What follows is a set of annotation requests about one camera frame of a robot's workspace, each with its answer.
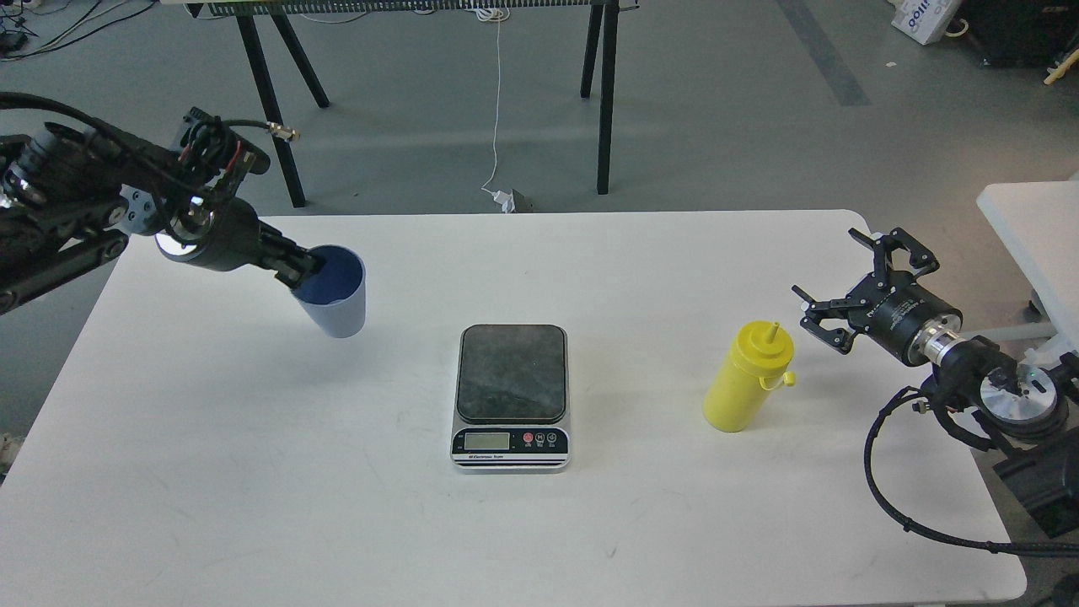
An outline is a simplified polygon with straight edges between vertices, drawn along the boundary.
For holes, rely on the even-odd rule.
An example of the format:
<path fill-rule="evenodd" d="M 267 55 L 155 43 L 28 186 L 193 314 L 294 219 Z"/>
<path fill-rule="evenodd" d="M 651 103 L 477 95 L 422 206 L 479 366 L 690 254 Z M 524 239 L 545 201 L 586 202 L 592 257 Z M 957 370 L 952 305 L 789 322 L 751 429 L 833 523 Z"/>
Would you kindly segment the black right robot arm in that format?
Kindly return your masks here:
<path fill-rule="evenodd" d="M 960 548 L 1036 558 L 1076 556 L 1076 544 L 1058 542 L 1076 530 L 1076 429 L 1066 423 L 1076 404 L 1076 354 L 1052 368 L 1021 363 L 991 337 L 960 335 L 961 312 L 920 285 L 939 270 L 931 250 L 903 229 L 849 235 L 873 254 L 873 270 L 846 296 L 817 300 L 804 291 L 802 328 L 839 354 L 866 335 L 907 368 L 930 365 L 927 380 L 907 385 L 883 406 L 863 447 L 868 489 L 902 530 Z M 902 514 L 880 492 L 872 457 L 883 424 L 899 406 L 930 412 L 940 427 L 979 452 L 1003 453 L 994 466 L 1024 511 L 1049 537 L 1044 543 L 967 540 L 929 528 Z"/>

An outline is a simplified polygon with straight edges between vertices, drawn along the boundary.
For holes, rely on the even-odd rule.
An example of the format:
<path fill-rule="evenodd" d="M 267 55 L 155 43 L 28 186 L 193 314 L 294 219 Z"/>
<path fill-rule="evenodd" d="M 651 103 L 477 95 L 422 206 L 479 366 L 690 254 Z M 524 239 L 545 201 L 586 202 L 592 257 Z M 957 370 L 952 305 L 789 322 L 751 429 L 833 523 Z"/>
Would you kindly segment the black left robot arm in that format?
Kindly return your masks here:
<path fill-rule="evenodd" d="M 84 125 L 49 122 L 3 137 L 3 313 L 115 261 L 132 235 L 152 237 L 170 261 L 203 270 L 258 266 L 300 289 L 326 274 L 326 256 L 258 218 L 238 188 L 270 168 L 240 127 L 278 142 L 293 128 L 224 120 L 192 108 L 168 147 L 35 94 L 3 93 L 4 109 L 38 109 Z"/>

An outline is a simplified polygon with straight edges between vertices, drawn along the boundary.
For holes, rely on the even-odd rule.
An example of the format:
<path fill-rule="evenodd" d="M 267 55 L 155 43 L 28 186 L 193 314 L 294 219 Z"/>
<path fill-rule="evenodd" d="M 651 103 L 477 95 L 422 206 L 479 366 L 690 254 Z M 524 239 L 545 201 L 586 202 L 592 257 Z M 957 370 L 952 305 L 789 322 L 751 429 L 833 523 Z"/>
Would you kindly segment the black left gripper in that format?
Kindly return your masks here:
<path fill-rule="evenodd" d="M 211 212 L 208 230 L 193 244 L 182 244 L 166 232 L 158 232 L 158 249 L 179 264 L 203 270 L 232 271 L 252 265 L 274 272 L 275 280 L 296 291 L 326 261 L 277 229 L 260 226 L 254 208 L 245 201 L 231 201 Z"/>

